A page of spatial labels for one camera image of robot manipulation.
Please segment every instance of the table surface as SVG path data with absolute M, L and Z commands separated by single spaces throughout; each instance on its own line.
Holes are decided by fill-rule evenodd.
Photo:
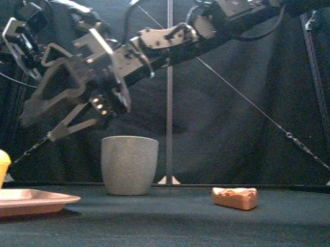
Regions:
M 216 206 L 211 188 L 33 186 L 81 197 L 64 210 L 0 219 L 3 246 L 330 246 L 330 194 L 258 189 L 250 211 Z

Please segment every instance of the yellow object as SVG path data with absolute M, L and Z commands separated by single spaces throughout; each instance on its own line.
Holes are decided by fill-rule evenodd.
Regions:
M 12 164 L 11 157 L 4 151 L 0 150 L 0 188 L 3 188 L 7 171 L 11 164 Z

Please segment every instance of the black backdrop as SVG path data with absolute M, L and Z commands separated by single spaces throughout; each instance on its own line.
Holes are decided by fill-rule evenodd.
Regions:
M 77 2 L 94 8 L 112 26 L 114 35 L 119 39 L 128 1 Z M 194 1 L 172 2 L 175 24 L 184 21 Z M 13 6 L 13 1 L 1 0 L 0 3 L 4 25 L 11 16 L 8 7 Z M 131 17 L 131 37 L 144 27 L 166 27 L 166 4 L 166 0 L 150 0 L 140 5 L 142 8 Z M 314 38 L 322 86 L 327 93 L 326 11 L 322 18 L 323 26 Z M 263 32 L 274 23 L 275 19 L 269 20 L 250 30 L 248 34 Z M 13 67 L 12 63 L 7 63 L 1 65 L 1 70 L 21 79 L 19 69 Z M 15 179 L 102 181 L 100 139 L 126 134 L 147 136 L 160 141 L 155 181 L 168 172 L 166 167 L 171 168 L 182 183 L 190 184 L 325 184 L 329 181 L 330 172 L 295 147 L 283 131 L 232 89 L 235 87 L 243 93 L 283 129 L 290 131 L 327 162 L 327 136 L 319 115 L 299 17 L 290 19 L 287 16 L 278 30 L 262 40 L 227 42 L 202 55 L 200 59 L 176 65 L 172 74 L 172 111 L 167 108 L 167 71 L 162 69 L 155 78 L 143 79 L 130 87 L 132 112 L 111 121 L 106 129 L 81 131 L 44 146 L 20 162 L 12 172 Z M 61 116 L 57 114 L 33 127 L 21 128 L 21 101 L 29 97 L 32 90 L 25 90 L 3 78 L 0 81 L 0 148 L 8 151 L 15 159 L 36 140 L 45 136 Z M 168 114 L 172 115 L 171 128 L 166 123 Z

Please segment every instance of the plate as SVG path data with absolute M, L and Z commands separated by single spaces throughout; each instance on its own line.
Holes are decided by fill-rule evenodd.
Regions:
M 0 218 L 60 211 L 80 197 L 36 189 L 0 189 Z

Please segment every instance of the gray cup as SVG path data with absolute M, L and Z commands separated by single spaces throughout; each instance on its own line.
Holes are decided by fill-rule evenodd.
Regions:
M 111 136 L 102 139 L 100 167 L 107 193 L 148 193 L 158 167 L 159 142 L 140 136 Z

